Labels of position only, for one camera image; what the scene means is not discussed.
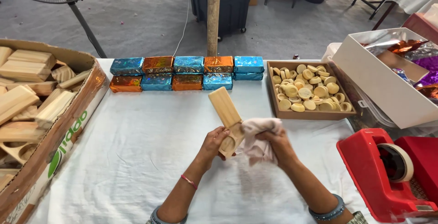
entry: pink bracelet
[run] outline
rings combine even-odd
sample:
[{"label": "pink bracelet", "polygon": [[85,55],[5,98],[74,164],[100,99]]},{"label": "pink bracelet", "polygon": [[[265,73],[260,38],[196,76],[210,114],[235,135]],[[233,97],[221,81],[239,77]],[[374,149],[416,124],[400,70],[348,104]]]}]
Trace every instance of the pink bracelet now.
[{"label": "pink bracelet", "polygon": [[185,179],[187,182],[189,182],[189,183],[194,187],[195,190],[198,189],[198,187],[194,184],[194,182],[193,182],[193,181],[190,181],[190,180],[189,180],[188,178],[186,178],[184,175],[181,175],[181,178],[183,178],[183,179]]}]

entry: bamboo pole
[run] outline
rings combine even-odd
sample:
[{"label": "bamboo pole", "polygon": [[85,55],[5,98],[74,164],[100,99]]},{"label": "bamboo pole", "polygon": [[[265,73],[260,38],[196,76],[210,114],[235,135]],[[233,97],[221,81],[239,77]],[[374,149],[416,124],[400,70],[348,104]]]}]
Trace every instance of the bamboo pole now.
[{"label": "bamboo pole", "polygon": [[207,7],[207,56],[216,57],[218,47],[219,2],[208,0]]}]

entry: woman's left hand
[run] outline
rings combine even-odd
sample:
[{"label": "woman's left hand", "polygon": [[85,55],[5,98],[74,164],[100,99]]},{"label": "woman's left hand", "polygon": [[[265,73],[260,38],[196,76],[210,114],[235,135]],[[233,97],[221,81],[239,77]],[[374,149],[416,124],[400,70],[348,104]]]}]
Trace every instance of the woman's left hand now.
[{"label": "woman's left hand", "polygon": [[225,156],[219,152],[220,145],[222,141],[229,135],[229,130],[225,127],[220,126],[215,130],[207,133],[204,143],[198,152],[195,160],[200,160],[204,164],[205,170],[211,168],[211,162],[215,156],[219,156],[223,161],[225,161]]}]

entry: woman's right hand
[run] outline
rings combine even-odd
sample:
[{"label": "woman's right hand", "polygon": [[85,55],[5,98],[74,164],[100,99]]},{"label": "woman's right hand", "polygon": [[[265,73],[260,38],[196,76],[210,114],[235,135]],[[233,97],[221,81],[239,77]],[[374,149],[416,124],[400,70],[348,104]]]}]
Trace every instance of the woman's right hand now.
[{"label": "woman's right hand", "polygon": [[278,159],[278,166],[282,170],[285,170],[286,166],[290,165],[293,160],[297,160],[297,155],[293,151],[284,128],[280,130],[278,135],[265,131],[257,134],[255,137],[259,140],[267,140],[271,143]]}]

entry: floor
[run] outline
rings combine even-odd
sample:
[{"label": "floor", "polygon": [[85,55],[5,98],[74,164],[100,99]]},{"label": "floor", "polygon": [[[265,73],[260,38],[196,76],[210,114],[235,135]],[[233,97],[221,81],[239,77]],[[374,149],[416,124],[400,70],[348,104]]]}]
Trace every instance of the floor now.
[{"label": "floor", "polygon": [[[98,57],[68,5],[32,0],[0,0],[0,37],[41,41],[90,52]],[[388,4],[368,20],[371,9],[361,1],[258,0],[250,6],[246,33],[224,37],[219,55],[253,55],[264,59],[320,59],[332,42],[349,33],[369,31]],[[84,0],[77,3],[108,58],[173,55],[181,39],[189,0]],[[399,27],[408,18],[394,9],[380,29]],[[206,55],[206,27],[189,8],[187,28],[176,55]]]}]

